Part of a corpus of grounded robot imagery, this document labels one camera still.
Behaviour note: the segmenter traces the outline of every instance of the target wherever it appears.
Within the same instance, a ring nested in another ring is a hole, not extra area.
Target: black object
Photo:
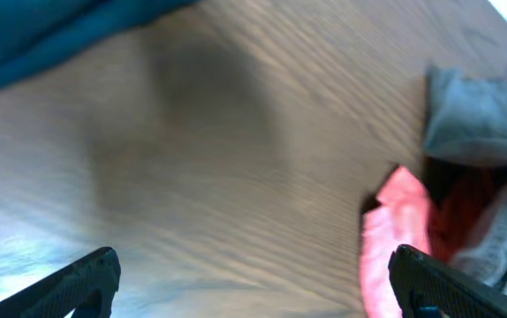
[[[507,318],[506,295],[412,246],[391,255],[389,279],[404,318]]]
[[[120,283],[116,252],[102,247],[0,302],[0,318],[107,318]]]

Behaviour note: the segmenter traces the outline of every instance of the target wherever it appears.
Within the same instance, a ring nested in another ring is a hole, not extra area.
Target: wood grain
[[[98,246],[114,317],[361,317],[359,205],[420,172],[431,64],[507,76],[485,0],[207,0],[0,91],[0,299]]]

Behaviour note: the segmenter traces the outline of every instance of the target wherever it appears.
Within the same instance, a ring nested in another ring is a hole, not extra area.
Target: teal fabric
[[[507,165],[507,81],[432,69],[429,111],[427,155],[469,166]]]
[[[0,87],[195,0],[0,0]]]

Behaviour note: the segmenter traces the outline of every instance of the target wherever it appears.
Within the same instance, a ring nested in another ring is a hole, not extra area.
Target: wooden surface
[[[0,299],[98,246],[114,317],[361,317],[359,205],[420,172],[425,70],[507,75],[485,0],[207,0],[0,91]]]

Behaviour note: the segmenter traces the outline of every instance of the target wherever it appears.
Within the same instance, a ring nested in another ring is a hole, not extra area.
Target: pink cloth
[[[376,198],[382,205],[364,215],[361,293],[370,318],[400,317],[389,281],[389,259],[400,244],[430,254],[427,222],[434,205],[422,183],[405,167],[391,174]]]

